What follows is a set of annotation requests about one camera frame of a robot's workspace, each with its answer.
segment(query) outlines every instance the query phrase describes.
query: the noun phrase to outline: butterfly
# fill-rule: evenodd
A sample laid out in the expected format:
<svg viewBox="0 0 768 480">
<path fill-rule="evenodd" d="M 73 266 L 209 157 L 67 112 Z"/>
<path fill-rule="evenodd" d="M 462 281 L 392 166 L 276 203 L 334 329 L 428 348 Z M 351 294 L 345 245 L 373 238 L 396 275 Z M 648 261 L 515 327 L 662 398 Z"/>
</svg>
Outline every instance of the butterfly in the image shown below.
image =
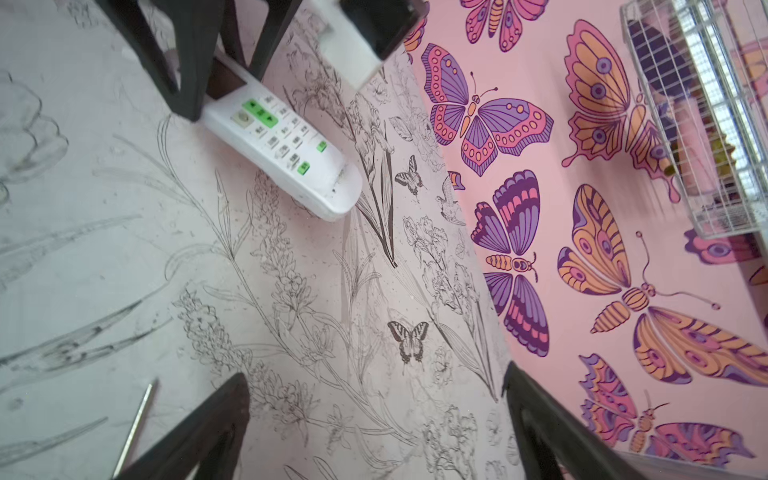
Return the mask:
<svg viewBox="0 0 768 480">
<path fill-rule="evenodd" d="M 392 320 L 386 324 L 392 336 L 400 345 L 400 358 L 404 363 L 410 363 L 411 358 L 421 363 L 424 356 L 424 339 L 427 337 L 429 324 L 421 322 L 413 330 L 408 330 L 400 322 Z"/>
<path fill-rule="evenodd" d="M 408 187 L 408 190 L 410 190 L 414 196 L 419 192 L 419 187 L 424 187 L 422 176 L 416 171 L 415 155 L 411 155 L 411 158 L 408 160 L 408 171 L 400 172 L 395 175 L 395 182 L 404 187 Z"/>
<path fill-rule="evenodd" d="M 424 3 L 427 6 L 427 12 L 424 14 L 424 18 L 416 24 L 411 33 L 402 42 L 408 52 L 408 63 L 413 63 L 411 52 L 416 50 L 419 45 L 422 44 L 422 39 L 424 38 L 424 28 L 427 26 L 427 15 L 429 14 L 429 2 Z"/>
<path fill-rule="evenodd" d="M 464 185 L 462 185 L 462 175 L 459 172 L 452 172 L 448 170 L 448 176 L 451 177 L 451 185 L 453 186 L 453 190 L 464 190 Z"/>
<path fill-rule="evenodd" d="M 448 145 L 457 134 L 463 137 L 462 160 L 478 176 L 483 175 L 499 151 L 519 156 L 529 144 L 549 141 L 554 122 L 539 107 L 525 100 L 499 98 L 478 108 L 481 95 L 477 94 L 470 101 L 464 72 L 443 47 L 427 45 L 422 63 L 427 75 L 424 90 L 436 104 L 430 117 L 435 139 Z M 470 75 L 474 80 L 475 76 L 471 72 Z"/>
<path fill-rule="evenodd" d="M 630 451 L 640 453 L 649 440 L 646 455 L 669 458 L 682 462 L 694 462 L 724 468 L 730 460 L 728 455 L 742 455 L 755 458 L 746 449 L 739 432 L 706 423 L 665 423 L 654 430 L 656 409 L 666 403 L 644 410 L 637 418 L 637 407 L 616 372 L 597 353 L 579 356 L 587 366 L 588 373 L 579 382 L 587 393 L 581 405 L 581 417 L 587 428 L 594 432 L 609 447 L 617 442 L 626 442 L 635 429 L 630 441 Z"/>
<path fill-rule="evenodd" d="M 690 383 L 690 368 L 709 377 L 768 386 L 768 353 L 703 320 L 649 306 L 650 298 L 656 295 L 683 294 L 703 299 L 687 292 L 669 295 L 657 291 L 645 277 L 650 257 L 643 268 L 641 288 L 632 286 L 618 224 L 603 197 L 592 186 L 584 184 L 576 190 L 573 219 L 571 237 L 576 252 L 569 247 L 560 250 L 560 278 L 570 288 L 587 295 L 621 293 L 621 300 L 609 303 L 595 319 L 592 333 L 608 332 L 629 320 L 632 312 L 642 312 L 634 329 L 635 356 L 656 380 Z M 637 237 L 648 255 L 642 233 L 637 232 Z M 716 303 L 711 306 L 714 310 L 720 308 Z"/>
<path fill-rule="evenodd" d="M 706 265 L 747 262 L 761 257 L 757 240 L 751 233 L 704 240 L 696 230 L 691 229 L 685 233 L 685 237 L 688 239 L 685 250 L 698 255 L 701 263 Z M 750 277 L 750 285 L 765 283 L 768 283 L 768 268 L 762 265 Z"/>
<path fill-rule="evenodd" d="M 635 170 L 644 169 L 652 180 L 663 178 L 670 201 L 680 202 L 674 177 L 664 174 L 664 169 L 672 165 L 667 149 L 654 122 L 645 119 L 642 94 L 635 98 L 631 108 L 627 72 L 613 45 L 591 23 L 579 20 L 573 35 L 568 36 L 568 47 L 565 80 L 571 87 L 570 99 L 577 107 L 568 124 L 576 153 L 562 161 L 563 167 L 581 155 L 589 161 L 597 157 L 609 161 L 624 150 L 632 157 Z"/>
<path fill-rule="evenodd" d="M 538 227 L 539 201 L 538 181 L 530 170 L 517 172 L 508 178 L 493 194 L 493 203 L 499 216 L 486 202 L 480 202 L 475 208 L 478 219 L 472 231 L 472 241 L 480 247 L 499 254 L 485 258 L 485 262 L 501 272 L 485 274 L 485 282 L 491 292 L 496 314 L 501 315 L 506 309 L 504 325 L 520 344 L 538 356 L 549 352 L 549 327 L 544 307 L 531 282 L 523 275 L 515 277 L 512 286 L 511 273 L 533 272 L 538 282 L 538 274 L 533 268 L 533 261 L 521 258 L 533 243 Z M 517 258 L 507 253 L 514 252 Z"/>
<path fill-rule="evenodd" d="M 502 31 L 498 36 L 498 47 L 504 51 L 512 50 L 523 35 L 523 24 L 520 17 L 534 21 L 544 13 L 549 0 L 462 0 L 462 7 L 473 8 L 467 15 L 467 39 L 476 43 L 482 35 L 485 20 L 488 22 L 488 37 L 493 38 L 498 26 Z"/>
</svg>

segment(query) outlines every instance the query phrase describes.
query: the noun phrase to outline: wire basket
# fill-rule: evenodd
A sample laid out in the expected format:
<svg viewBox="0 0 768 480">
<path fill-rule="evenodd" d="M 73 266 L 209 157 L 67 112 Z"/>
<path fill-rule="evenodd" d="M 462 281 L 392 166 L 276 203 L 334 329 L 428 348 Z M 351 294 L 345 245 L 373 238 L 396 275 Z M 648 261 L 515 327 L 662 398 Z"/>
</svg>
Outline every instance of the wire basket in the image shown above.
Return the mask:
<svg viewBox="0 0 768 480">
<path fill-rule="evenodd" d="M 633 0 L 621 20 L 699 235 L 768 230 L 768 5 Z"/>
</svg>

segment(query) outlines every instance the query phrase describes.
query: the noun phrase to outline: butterfly antenna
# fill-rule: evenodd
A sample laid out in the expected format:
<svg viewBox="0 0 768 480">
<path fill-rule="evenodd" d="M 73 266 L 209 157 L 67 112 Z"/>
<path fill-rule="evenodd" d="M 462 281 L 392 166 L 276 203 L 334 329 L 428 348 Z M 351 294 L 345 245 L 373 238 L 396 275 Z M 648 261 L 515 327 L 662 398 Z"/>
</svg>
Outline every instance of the butterfly antenna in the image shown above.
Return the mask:
<svg viewBox="0 0 768 480">
<path fill-rule="evenodd" d="M 487 93 L 488 93 L 488 92 L 490 92 L 490 91 L 498 91 L 498 87 L 489 88 L 488 90 L 486 90 L 486 91 L 482 92 L 482 93 L 480 94 L 480 98 L 482 98 L 482 96 L 483 96 L 483 95 L 487 94 Z"/>
<path fill-rule="evenodd" d="M 646 258 L 648 258 L 647 262 L 645 263 L 645 267 L 643 268 L 643 281 L 645 283 L 649 283 L 650 284 L 650 282 L 645 277 L 645 270 L 647 270 L 648 266 L 650 265 L 650 254 L 648 253 L 648 245 L 645 244 L 645 239 L 643 238 L 643 233 L 642 232 L 640 232 L 638 230 L 635 233 L 635 235 L 637 235 L 637 238 L 639 238 L 641 240 L 641 242 L 643 242 L 643 248 L 645 249 L 645 256 L 646 256 Z M 674 292 L 674 293 L 663 293 L 663 292 L 660 292 L 659 290 L 656 290 L 656 295 L 658 295 L 658 296 L 687 295 L 687 296 L 690 296 L 692 298 L 695 298 L 696 300 L 701 300 L 704 303 L 709 303 L 710 306 L 712 307 L 712 310 L 719 310 L 720 309 L 720 304 L 719 303 L 715 303 L 712 300 L 704 298 L 703 296 L 698 296 L 695 293 L 691 293 L 691 292 L 680 291 L 680 292 Z"/>
</svg>

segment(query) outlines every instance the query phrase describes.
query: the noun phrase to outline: pink wall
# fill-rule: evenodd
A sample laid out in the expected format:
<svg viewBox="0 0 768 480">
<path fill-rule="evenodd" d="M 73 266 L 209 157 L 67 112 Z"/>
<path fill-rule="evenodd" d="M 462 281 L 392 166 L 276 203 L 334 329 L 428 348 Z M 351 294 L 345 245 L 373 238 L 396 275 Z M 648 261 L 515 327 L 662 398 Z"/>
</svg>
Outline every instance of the pink wall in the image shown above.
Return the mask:
<svg viewBox="0 0 768 480">
<path fill-rule="evenodd" d="M 687 234 L 692 225 L 686 209 L 682 203 L 674 203 L 674 200 L 679 201 L 676 192 L 670 190 L 670 185 L 664 178 L 659 178 L 659 167 L 651 156 L 655 145 L 653 132 L 643 130 L 646 124 L 641 123 L 642 117 L 639 114 L 634 122 L 634 128 L 639 129 L 636 132 L 628 133 L 632 130 L 632 122 L 628 119 L 621 120 L 624 125 L 621 136 L 616 134 L 612 137 L 610 129 L 605 127 L 611 121 L 619 121 L 622 115 L 628 116 L 637 104 L 637 96 L 640 94 L 637 76 L 622 41 L 618 11 L 621 3 L 605 0 L 550 2 L 545 11 L 534 19 L 536 13 L 543 9 L 536 7 L 536 4 L 546 1 L 514 0 L 508 3 L 507 8 L 514 8 L 520 17 L 531 19 L 517 20 L 520 22 L 522 34 L 518 36 L 513 47 L 508 43 L 506 48 L 501 48 L 504 40 L 515 40 L 515 33 L 503 29 L 503 22 L 493 38 L 488 36 L 486 22 L 477 27 L 479 36 L 475 43 L 468 40 L 465 25 L 468 15 L 472 16 L 475 12 L 474 8 L 470 7 L 481 8 L 485 4 L 490 5 L 492 0 L 465 0 L 463 4 L 456 0 L 433 1 L 421 41 L 407 43 L 413 56 L 414 72 L 422 84 L 426 78 L 425 65 L 422 63 L 425 50 L 429 50 L 425 55 L 428 65 L 444 67 L 438 72 L 429 72 L 439 77 L 436 81 L 437 88 L 428 83 L 423 92 L 428 109 L 432 109 L 436 102 L 462 103 L 455 100 L 457 96 L 462 96 L 458 69 L 451 75 L 457 66 L 460 66 L 467 82 L 470 104 L 471 96 L 475 92 L 470 72 L 473 72 L 477 82 L 478 94 L 498 88 L 497 91 L 485 93 L 479 101 L 480 106 L 503 98 L 519 100 L 500 101 L 486 106 L 486 124 L 495 121 L 498 126 L 496 129 L 502 131 L 498 140 L 498 155 L 490 164 L 483 164 L 483 161 L 491 157 L 492 150 L 497 147 L 495 142 L 488 143 L 489 141 L 485 140 L 482 133 L 485 128 L 480 127 L 480 123 L 469 127 L 465 138 L 473 139 L 476 144 L 486 147 L 486 152 L 482 152 L 482 149 L 475 152 L 472 155 L 476 160 L 474 162 L 465 163 L 462 160 L 462 108 L 440 109 L 435 113 L 433 121 L 435 129 L 439 131 L 438 140 L 446 144 L 443 154 L 448 169 L 461 175 L 461 183 L 465 187 L 455 193 L 464 210 L 467 228 L 474 232 L 478 260 L 485 272 L 497 273 L 487 278 L 492 278 L 495 287 L 501 289 L 500 296 L 503 296 L 505 282 L 511 278 L 504 275 L 502 270 L 486 264 L 484 259 L 502 254 L 505 248 L 512 250 L 509 254 L 511 257 L 522 257 L 527 261 L 533 260 L 535 253 L 535 274 L 533 271 L 518 273 L 512 270 L 510 273 L 514 274 L 514 277 L 525 280 L 516 280 L 518 283 L 515 284 L 512 298 L 508 302 L 500 301 L 504 305 L 500 305 L 503 310 L 499 321 L 502 325 L 509 325 L 507 329 L 502 330 L 508 340 L 509 349 L 522 368 L 580 417 L 581 406 L 588 393 L 579 382 L 585 379 L 588 367 L 580 361 L 579 356 L 589 357 L 596 353 L 618 375 L 629 398 L 634 401 L 636 417 L 639 418 L 642 411 L 648 409 L 645 392 L 650 396 L 653 406 L 668 403 L 654 413 L 654 428 L 666 425 L 656 434 L 658 455 L 666 455 L 669 452 L 666 450 L 669 445 L 658 441 L 662 438 L 660 433 L 675 434 L 679 437 L 685 435 L 685 425 L 675 424 L 692 422 L 717 425 L 722 429 L 716 430 L 714 437 L 708 440 L 703 437 L 694 439 L 702 442 L 699 448 L 704 453 L 698 459 L 709 463 L 725 461 L 728 462 L 727 468 L 734 471 L 765 474 L 768 472 L 768 414 L 765 410 L 765 405 L 768 405 L 768 354 L 765 353 L 768 350 L 768 342 L 763 319 L 768 314 L 768 285 L 764 283 L 766 271 L 758 272 L 762 265 L 761 260 L 755 258 L 756 252 L 743 238 L 733 240 L 733 252 L 718 257 L 717 255 L 728 253 L 728 242 L 719 242 L 719 245 L 713 246 L 697 239 L 692 232 Z M 580 19 L 589 23 L 578 23 Z M 575 26 L 580 29 L 579 33 L 582 35 L 572 37 L 569 44 L 568 36 L 574 34 Z M 597 61 L 595 65 L 595 61 L 592 61 L 591 67 L 593 70 L 609 71 L 601 78 L 609 85 L 611 78 L 617 82 L 613 91 L 624 90 L 621 86 L 616 86 L 621 84 L 619 64 L 623 64 L 627 77 L 628 91 L 624 92 L 627 101 L 615 109 L 608 121 L 602 122 L 605 127 L 603 132 L 607 132 L 605 144 L 609 145 L 613 138 L 617 142 L 616 152 L 607 155 L 608 150 L 599 151 L 592 161 L 580 155 L 565 167 L 568 162 L 563 160 L 577 151 L 577 145 L 571 138 L 569 120 L 578 111 L 581 111 L 582 115 L 588 114 L 584 108 L 589 108 L 590 105 L 585 100 L 586 97 L 581 97 L 581 105 L 584 108 L 577 108 L 574 101 L 579 102 L 579 97 L 571 95 L 571 86 L 566 81 L 566 64 L 570 64 L 575 72 L 575 76 L 571 76 L 572 80 L 579 72 L 584 77 L 584 68 L 590 68 L 589 54 L 584 50 L 584 45 L 579 47 L 578 44 L 585 42 L 593 51 L 600 50 L 599 44 L 607 44 L 603 50 L 604 55 L 598 55 L 598 58 L 609 58 L 611 62 Z M 571 59 L 566 62 L 565 59 L 569 55 Z M 590 93 L 596 97 L 603 96 L 599 89 L 587 89 L 587 94 Z M 518 114 L 518 120 L 507 113 L 514 114 L 518 110 L 522 111 Z M 457 124 L 452 123 L 452 113 L 458 116 L 455 121 Z M 438 119 L 437 114 L 445 114 L 445 118 L 441 116 Z M 547 129 L 547 118 L 554 122 L 551 132 Z M 518 121 L 520 123 L 515 128 L 521 129 L 520 136 L 517 137 L 513 129 L 504 138 L 503 130 L 508 130 L 511 124 Z M 575 119 L 572 123 L 580 125 L 581 128 L 588 127 L 588 122 L 584 120 Z M 518 156 L 505 153 L 519 153 L 515 150 L 515 145 L 523 145 L 521 140 L 526 137 L 534 142 L 525 146 Z M 589 137 L 602 140 L 601 133 L 595 134 L 594 130 L 587 131 L 579 138 Z M 506 146 L 503 144 L 504 139 L 508 140 Z M 470 154 L 474 148 L 469 144 L 467 147 L 465 153 Z M 605 156 L 610 157 L 609 161 L 605 161 Z M 516 172 L 525 170 L 532 173 L 523 173 L 517 180 L 507 182 L 508 178 L 515 178 Z M 482 172 L 482 176 L 476 173 L 478 171 Z M 511 248 L 507 240 L 509 237 L 503 229 L 496 230 L 500 235 L 492 235 L 492 216 L 497 210 L 493 207 L 494 195 L 503 184 L 506 184 L 507 188 L 498 192 L 498 198 L 500 202 L 508 205 L 506 210 L 515 211 L 510 217 L 510 228 L 514 229 L 517 225 L 515 218 L 518 218 L 520 213 L 535 220 L 536 211 L 540 209 L 538 227 L 535 230 L 530 227 L 522 228 L 518 234 L 513 234 Z M 574 196 L 582 184 L 588 184 L 591 188 L 581 190 L 584 193 L 581 202 L 584 217 L 581 223 L 584 226 L 576 230 L 574 240 L 574 217 L 578 217 L 578 214 L 574 213 Z M 594 197 L 595 191 L 602 196 L 610 212 Z M 590 208 L 590 200 L 597 202 L 592 204 L 594 209 Z M 479 209 L 482 221 L 478 222 L 475 208 L 480 202 L 486 202 L 488 206 Z M 610 222 L 611 213 L 615 219 L 613 224 Z M 595 216 L 601 219 L 602 224 L 592 220 Z M 620 232 L 622 243 L 619 242 L 616 228 Z M 641 239 L 636 234 L 638 231 L 642 233 L 650 254 L 646 278 L 656 291 L 672 293 L 684 290 L 708 301 L 687 295 L 657 294 L 650 298 L 651 307 L 672 310 L 682 315 L 677 318 L 672 315 L 670 319 L 665 319 L 666 317 L 659 314 L 659 310 L 640 309 L 642 305 L 638 305 L 640 311 L 631 312 L 626 323 L 607 332 L 590 333 L 595 318 L 607 305 L 616 302 L 618 309 L 623 308 L 620 306 L 622 293 L 626 292 L 627 288 L 621 285 L 622 283 L 638 289 L 644 283 L 642 273 L 646 253 Z M 579 248 L 574 242 L 583 244 L 582 239 L 587 243 Z M 589 262 L 591 270 L 601 272 L 597 275 L 601 280 L 580 282 L 578 277 L 588 268 L 579 258 L 587 260 L 584 253 L 592 247 L 595 250 L 600 248 L 604 241 L 607 241 L 605 246 L 611 253 L 601 256 L 596 252 Z M 565 256 L 570 252 L 571 257 L 561 258 L 558 269 L 558 256 L 561 251 Z M 518 270 L 525 270 L 525 267 L 525 263 L 522 263 L 518 265 Z M 751 276 L 755 285 L 750 285 Z M 571 288 L 564 280 L 570 281 L 575 288 L 583 285 L 582 290 L 589 286 L 592 290 L 603 288 L 607 291 L 622 291 L 606 295 L 588 295 Z M 646 288 L 646 292 L 653 293 L 653 290 Z M 636 294 L 635 300 L 638 303 L 647 298 L 647 294 L 643 294 L 641 290 Z M 535 308 L 536 297 L 540 300 L 540 309 Z M 624 300 L 625 303 L 631 303 L 627 297 Z M 511 315 L 507 314 L 509 310 L 512 310 Z M 644 368 L 638 361 L 633 338 L 640 318 L 646 320 L 643 323 L 645 329 L 644 333 L 641 333 L 639 350 L 652 348 L 659 356 L 666 357 L 667 365 L 678 365 L 677 372 L 657 369 L 654 372 L 659 378 L 657 379 L 648 372 L 654 369 L 652 365 Z M 692 336 L 706 342 L 703 346 L 696 347 L 694 341 L 685 340 Z M 680 355 L 675 353 L 673 343 L 682 349 Z M 740 354 L 734 355 L 726 347 L 740 349 Z M 654 361 L 654 365 L 663 362 L 661 359 Z M 705 362 L 708 362 L 708 367 L 702 366 Z M 598 375 L 605 373 L 605 369 L 598 371 Z M 619 396 L 620 390 L 613 390 L 616 388 L 615 383 L 604 383 L 602 388 L 610 389 L 614 393 L 614 399 L 628 405 L 627 397 Z M 596 396 L 594 401 L 608 402 L 600 396 Z M 613 431 L 606 428 L 604 434 L 604 439 L 609 439 L 611 435 L 618 435 L 624 429 L 623 433 L 629 435 L 629 440 L 613 439 L 616 448 L 621 450 L 629 449 L 631 435 L 636 431 L 634 427 L 637 418 L 633 418 L 633 409 L 631 405 L 628 406 L 630 414 L 623 415 L 623 419 L 619 418 L 619 426 Z M 606 413 L 605 409 L 599 407 L 593 408 L 593 411 L 598 416 Z M 705 433 L 706 429 L 701 428 L 693 431 L 694 436 Z M 743 440 L 743 446 L 738 446 L 740 439 Z M 646 452 L 650 444 L 651 440 L 648 440 L 643 452 Z M 721 446 L 731 446 L 734 452 L 725 453 L 724 450 L 719 450 Z"/>
</svg>

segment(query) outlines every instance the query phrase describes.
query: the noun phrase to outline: pink butterfly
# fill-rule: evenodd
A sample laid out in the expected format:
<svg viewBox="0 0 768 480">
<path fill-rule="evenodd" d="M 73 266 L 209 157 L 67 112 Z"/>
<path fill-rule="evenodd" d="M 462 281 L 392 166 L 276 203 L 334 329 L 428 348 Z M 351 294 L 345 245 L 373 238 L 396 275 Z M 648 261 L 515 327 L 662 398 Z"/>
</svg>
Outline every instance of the pink butterfly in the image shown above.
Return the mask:
<svg viewBox="0 0 768 480">
<path fill-rule="evenodd" d="M 705 265 L 722 265 L 725 263 L 741 263 L 760 258 L 760 248 L 754 235 L 734 235 L 728 238 L 705 240 L 699 237 L 696 230 L 685 233 L 688 243 L 685 250 L 699 256 Z M 750 285 L 768 283 L 768 268 L 760 266 L 750 277 Z"/>
<path fill-rule="evenodd" d="M 488 37 L 493 38 L 499 25 L 502 31 L 498 36 L 498 47 L 502 51 L 510 51 L 523 35 L 523 24 L 520 17 L 531 22 L 541 17 L 549 0 L 462 0 L 462 7 L 473 8 L 467 15 L 467 39 L 476 43 L 480 39 L 485 20 L 488 22 Z"/>
<path fill-rule="evenodd" d="M 478 108 L 480 96 L 474 94 L 470 102 L 464 72 L 443 47 L 427 45 L 422 63 L 427 77 L 424 90 L 437 104 L 430 117 L 435 139 L 448 145 L 457 135 L 463 137 L 462 160 L 477 175 L 483 175 L 499 151 L 518 156 L 529 144 L 549 141 L 553 120 L 525 100 L 499 98 Z"/>
<path fill-rule="evenodd" d="M 661 406 L 644 410 L 637 417 L 637 407 L 632 401 L 627 388 L 616 372 L 597 353 L 579 356 L 588 372 L 579 382 L 587 393 L 587 399 L 581 405 L 581 417 L 587 428 L 609 447 L 617 442 L 626 442 L 630 432 L 635 429 L 630 441 L 630 451 L 645 455 L 668 458 L 681 462 L 693 462 L 699 465 L 725 468 L 730 461 L 728 455 L 741 455 L 755 458 L 746 449 L 744 437 L 739 433 L 718 425 L 706 423 L 665 423 L 654 430 L 654 413 Z"/>
<path fill-rule="evenodd" d="M 674 178 L 664 175 L 664 168 L 672 165 L 667 150 L 654 122 L 646 119 L 642 94 L 632 106 L 627 72 L 613 45 L 594 25 L 579 20 L 568 36 L 568 48 L 565 80 L 577 107 L 568 124 L 576 153 L 563 160 L 563 167 L 582 155 L 608 161 L 623 150 L 632 157 L 635 170 L 644 169 L 652 180 L 664 179 L 670 201 L 678 203 Z"/>
</svg>

